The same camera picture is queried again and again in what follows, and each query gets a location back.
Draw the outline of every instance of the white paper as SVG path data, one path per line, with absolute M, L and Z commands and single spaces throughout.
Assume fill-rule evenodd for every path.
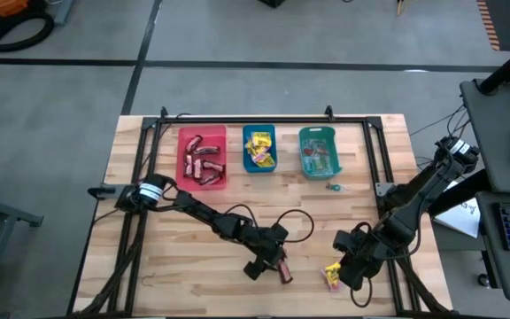
M 456 184 L 456 182 L 451 182 L 447 189 L 455 186 Z M 436 216 L 434 220 L 453 230 L 457 230 L 468 236 L 477 238 L 480 216 L 481 213 L 479 212 L 477 201 L 475 198 L 472 198 L 467 202 L 449 209 L 447 212 L 441 213 Z

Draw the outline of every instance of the gray floor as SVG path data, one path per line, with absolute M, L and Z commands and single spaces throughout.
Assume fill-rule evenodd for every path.
M 4 58 L 137 59 L 154 0 L 78 0 L 70 23 Z M 165 0 L 147 59 L 496 66 L 475 0 Z M 10 35 L 37 27 L 32 22 Z M 0 311 L 62 315 L 68 306 L 133 67 L 0 66 L 0 200 L 45 216 L 21 225 L 0 269 Z M 487 74 L 145 67 L 132 114 L 404 113 L 415 131 L 460 105 L 459 85 Z M 445 122 L 412 137 L 431 157 Z M 464 137 L 474 143 L 468 130 Z M 509 316 L 501 291 L 477 285 L 473 253 L 442 252 L 454 307 Z

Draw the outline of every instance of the wooden tabletop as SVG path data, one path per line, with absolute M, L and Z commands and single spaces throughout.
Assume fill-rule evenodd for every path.
M 120 117 L 106 183 L 130 183 L 142 118 Z M 382 115 L 382 122 L 395 180 L 406 183 L 416 175 L 416 166 L 405 117 Z M 326 189 L 326 182 L 308 181 L 302 175 L 298 131 L 310 125 L 275 125 L 278 166 L 272 174 L 263 175 L 247 174 L 243 169 L 242 125 L 226 126 L 228 187 L 223 191 L 197 191 L 193 195 L 220 212 L 244 203 L 251 207 L 261 226 L 272 225 L 281 213 L 291 208 L 304 209 L 311 214 L 316 228 L 310 239 L 301 244 L 285 245 L 294 281 L 283 285 L 272 271 L 252 281 L 243 273 L 245 264 L 254 261 L 254 255 L 246 248 L 220 240 L 208 226 L 186 214 L 149 214 L 134 315 L 394 315 L 386 266 L 373 278 L 373 300 L 367 308 L 353 305 L 347 287 L 341 292 L 330 292 L 320 272 L 342 256 L 332 248 L 338 230 L 350 231 L 358 222 L 375 224 L 377 221 L 362 127 L 358 124 L 329 125 L 336 130 L 336 147 L 343 168 L 331 182 L 342 184 L 344 190 L 335 192 Z M 158 148 L 157 173 L 174 177 L 181 127 L 184 125 L 173 125 L 163 135 Z M 383 179 L 376 142 L 375 152 Z M 111 211 L 113 205 L 114 200 L 101 202 L 97 217 Z M 247 214 L 241 208 L 235 212 Z M 123 213 L 112 214 L 94 226 L 74 310 L 86 307 L 111 275 L 122 216 Z M 305 236 L 310 226 L 299 214 L 288 215 L 281 224 L 289 231 L 289 239 Z M 427 215 L 422 220 L 421 231 L 422 245 L 413 256 L 414 268 L 437 299 L 451 307 Z M 399 278 L 408 305 L 404 277 Z M 125 300 L 124 286 L 120 294 L 121 306 Z M 366 300 L 368 289 L 364 284 L 364 288 L 355 293 L 358 302 Z

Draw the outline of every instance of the red candy wrapper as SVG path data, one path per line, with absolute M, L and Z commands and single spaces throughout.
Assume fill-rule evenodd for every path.
M 192 166 L 192 155 L 186 155 L 184 161 L 184 176 L 192 177 L 194 175 L 194 167 Z
M 202 160 L 196 159 L 194 161 L 194 178 L 197 180 L 202 179 Z
M 213 183 L 217 183 L 219 182 L 221 179 L 221 175 L 216 173 L 216 174 L 213 174 L 213 175 L 209 175 L 205 178 L 203 178 L 201 181 L 200 181 L 200 185 L 212 185 Z
M 200 146 L 194 149 L 194 154 L 205 155 L 205 154 L 220 154 L 220 147 L 218 146 Z
M 207 168 L 207 169 L 213 169 L 219 173 L 223 173 L 225 170 L 226 170 L 226 166 L 225 165 L 220 165 L 218 163 L 214 163 L 214 162 L 211 162 L 209 160 L 205 160 L 202 165 L 204 166 L 204 168 Z
M 186 152 L 190 153 L 196 149 L 196 147 L 202 142 L 204 138 L 201 136 L 194 136 L 186 145 Z

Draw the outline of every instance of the black metal frame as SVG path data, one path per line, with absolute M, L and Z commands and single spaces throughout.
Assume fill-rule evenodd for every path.
M 380 174 L 377 169 L 377 160 L 375 158 L 375 149 L 373 146 L 373 138 L 371 134 L 371 129 L 375 130 L 377 134 L 378 143 L 380 147 L 380 153 L 382 158 L 382 166 L 385 174 L 385 182 L 392 183 L 394 182 L 392 168 L 390 165 L 389 151 L 387 149 L 387 143 L 385 140 L 384 132 L 383 132 L 383 122 L 381 117 L 378 116 L 335 116 L 331 106 L 326 108 L 324 115 L 317 116 L 304 116 L 304 115 L 295 115 L 295 116 L 182 116 L 182 117 L 174 117 L 168 116 L 166 109 L 163 107 L 160 117 L 145 117 L 143 118 L 143 123 L 141 127 L 141 134 L 139 136 L 139 143 L 137 145 L 137 153 L 135 156 L 135 164 L 133 169 L 133 175 L 131 182 L 137 183 L 140 178 L 141 168 L 143 164 L 143 154 L 144 148 L 147 140 L 147 135 L 150 130 L 154 130 L 152 143 L 151 143 L 151 156 L 149 158 L 147 174 L 151 174 L 154 172 L 157 154 L 158 154 L 158 146 L 159 146 L 159 135 L 161 132 L 161 128 L 166 124 L 229 124 L 229 123 L 322 123 L 322 124 L 339 124 L 339 123 L 348 123 L 348 124 L 359 124 L 363 129 L 366 149 L 367 149 L 367 159 L 369 162 L 369 169 L 371 171 L 371 182 L 373 187 L 375 187 L 376 183 L 380 183 Z M 377 210 L 379 216 L 381 216 L 384 212 L 379 208 L 379 196 L 375 194 L 375 201 L 377 203 Z M 137 224 L 137 232 L 135 233 L 134 240 L 131 246 L 128 249 L 128 240 L 129 240 L 129 231 L 131 229 L 131 224 L 133 220 L 132 214 L 126 214 L 123 221 L 123 227 L 121 229 L 120 236 L 120 244 L 119 250 L 117 254 L 116 260 L 116 270 L 112 278 L 114 278 L 113 282 L 114 287 L 112 290 L 108 291 L 108 300 L 109 303 L 107 305 L 107 312 L 98 313 L 100 311 L 100 307 L 96 307 L 96 311 L 90 313 L 73 313 L 73 304 L 75 301 L 75 296 L 78 290 L 78 285 L 81 280 L 81 271 L 83 268 L 83 264 L 85 261 L 85 256 L 81 261 L 77 282 L 75 284 L 72 299 L 70 300 L 70 307 L 68 308 L 68 313 L 66 317 L 76 317 L 76 318 L 122 318 L 122 317 L 130 317 L 133 312 L 133 305 L 135 301 L 135 290 L 137 286 L 137 278 L 139 271 L 139 262 L 141 259 L 141 250 L 143 247 L 143 239 L 144 239 L 144 230 L 147 221 L 147 211 L 143 210 L 138 213 L 138 224 Z M 128 268 L 129 263 L 131 264 L 131 270 L 129 275 L 129 281 L 127 286 L 127 297 L 125 306 L 123 310 L 118 310 L 118 297 L 119 297 L 119 288 L 120 288 L 120 277 Z M 403 304 L 403 299 L 401 295 L 400 285 L 398 281 L 398 273 L 397 268 L 395 267 L 394 261 L 388 261 L 388 271 L 390 278 L 390 286 L 391 292 L 393 295 L 393 303 L 395 306 L 396 315 L 402 315 L 404 313 L 408 314 L 423 314 L 421 313 L 421 306 L 419 301 L 419 295 L 411 286 L 411 283 L 407 281 L 407 288 L 409 292 L 409 297 L 412 305 L 412 312 L 410 310 L 405 310 L 405 306 Z

